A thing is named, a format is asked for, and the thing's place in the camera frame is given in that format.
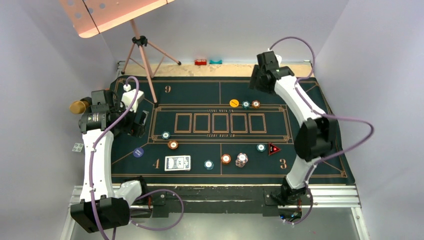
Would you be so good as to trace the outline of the yellow big blind button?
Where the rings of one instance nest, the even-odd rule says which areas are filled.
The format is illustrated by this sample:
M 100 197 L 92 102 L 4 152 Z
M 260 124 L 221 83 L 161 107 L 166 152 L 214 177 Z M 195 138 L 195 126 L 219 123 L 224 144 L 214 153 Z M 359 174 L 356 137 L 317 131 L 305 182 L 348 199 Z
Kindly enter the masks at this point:
M 240 102 L 239 102 L 237 99 L 231 99 L 231 100 L 229 101 L 229 105 L 230 105 L 232 108 L 237 108 L 237 107 L 240 105 Z

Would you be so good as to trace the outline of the blue white card deck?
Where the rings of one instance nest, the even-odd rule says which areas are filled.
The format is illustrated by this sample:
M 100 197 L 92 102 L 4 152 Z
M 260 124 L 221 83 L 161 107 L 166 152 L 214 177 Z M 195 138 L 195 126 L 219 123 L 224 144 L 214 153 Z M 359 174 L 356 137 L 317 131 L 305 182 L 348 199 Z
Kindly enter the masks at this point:
M 190 171 L 192 167 L 190 155 L 166 156 L 164 170 L 171 171 Z

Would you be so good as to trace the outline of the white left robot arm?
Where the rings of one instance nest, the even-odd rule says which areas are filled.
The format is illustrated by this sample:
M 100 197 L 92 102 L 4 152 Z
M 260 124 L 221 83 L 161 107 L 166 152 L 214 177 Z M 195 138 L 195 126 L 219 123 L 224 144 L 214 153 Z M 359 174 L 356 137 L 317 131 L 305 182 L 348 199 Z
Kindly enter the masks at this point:
M 125 226 L 130 221 L 130 206 L 149 199 L 147 184 L 142 176 L 129 178 L 113 190 L 111 174 L 112 146 L 115 135 L 142 137 L 146 118 L 143 111 L 135 121 L 144 92 L 132 89 L 118 97 L 112 90 L 92 91 L 71 104 L 74 114 L 81 114 L 78 122 L 85 152 L 84 180 L 79 203 L 70 207 L 71 217 L 88 233 L 98 232 L 94 211 L 104 230 Z

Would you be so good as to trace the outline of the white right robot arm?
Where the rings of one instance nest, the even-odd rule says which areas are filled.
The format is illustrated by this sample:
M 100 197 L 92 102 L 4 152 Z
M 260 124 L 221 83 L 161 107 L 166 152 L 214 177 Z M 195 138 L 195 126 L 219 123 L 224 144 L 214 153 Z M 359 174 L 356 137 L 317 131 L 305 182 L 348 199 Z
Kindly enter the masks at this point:
M 280 65 L 273 51 L 260 53 L 256 58 L 249 88 L 282 98 L 300 127 L 294 139 L 296 158 L 278 196 L 292 204 L 306 194 L 319 161 L 335 148 L 337 122 L 325 116 L 300 86 L 299 78 L 289 67 Z

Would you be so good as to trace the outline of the purple small blind button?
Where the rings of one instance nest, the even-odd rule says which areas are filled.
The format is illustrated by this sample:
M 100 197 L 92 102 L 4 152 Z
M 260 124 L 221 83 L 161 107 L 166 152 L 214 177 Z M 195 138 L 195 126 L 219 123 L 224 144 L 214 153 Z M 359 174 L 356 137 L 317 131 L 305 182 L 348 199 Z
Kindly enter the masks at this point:
M 140 158 L 144 155 L 144 149 L 142 147 L 137 147 L 132 152 L 135 158 Z

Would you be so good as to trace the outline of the green blue poker chip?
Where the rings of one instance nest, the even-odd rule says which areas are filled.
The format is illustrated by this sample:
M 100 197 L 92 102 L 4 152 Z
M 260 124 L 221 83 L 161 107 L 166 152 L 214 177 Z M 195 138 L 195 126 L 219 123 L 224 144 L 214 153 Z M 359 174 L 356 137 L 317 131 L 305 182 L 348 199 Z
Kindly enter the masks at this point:
M 161 138 L 162 139 L 164 139 L 164 140 L 167 140 L 167 139 L 169 139 L 171 137 L 171 134 L 168 132 L 168 131 L 164 131 L 162 134 L 161 134 Z

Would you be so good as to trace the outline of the orange yellow poker chip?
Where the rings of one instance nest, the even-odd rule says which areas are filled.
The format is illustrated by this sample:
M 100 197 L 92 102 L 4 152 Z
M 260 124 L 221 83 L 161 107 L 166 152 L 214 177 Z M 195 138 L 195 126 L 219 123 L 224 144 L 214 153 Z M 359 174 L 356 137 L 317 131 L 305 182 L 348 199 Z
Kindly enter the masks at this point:
M 177 149 L 177 148 L 178 148 L 179 143 L 178 143 L 177 141 L 175 141 L 175 140 L 170 140 L 170 141 L 167 143 L 167 146 L 168 146 L 168 148 L 169 148 L 169 149 L 171 149 L 171 150 L 175 150 L 175 149 Z

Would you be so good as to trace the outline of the black red all-in triangle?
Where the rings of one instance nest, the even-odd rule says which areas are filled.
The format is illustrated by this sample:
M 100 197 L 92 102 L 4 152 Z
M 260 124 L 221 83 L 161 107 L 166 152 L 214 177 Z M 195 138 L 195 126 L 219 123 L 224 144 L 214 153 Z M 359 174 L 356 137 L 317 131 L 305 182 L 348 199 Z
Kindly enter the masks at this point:
M 268 155 L 271 156 L 275 153 L 278 153 L 281 151 L 281 148 L 276 146 L 275 144 L 269 142 L 268 143 Z

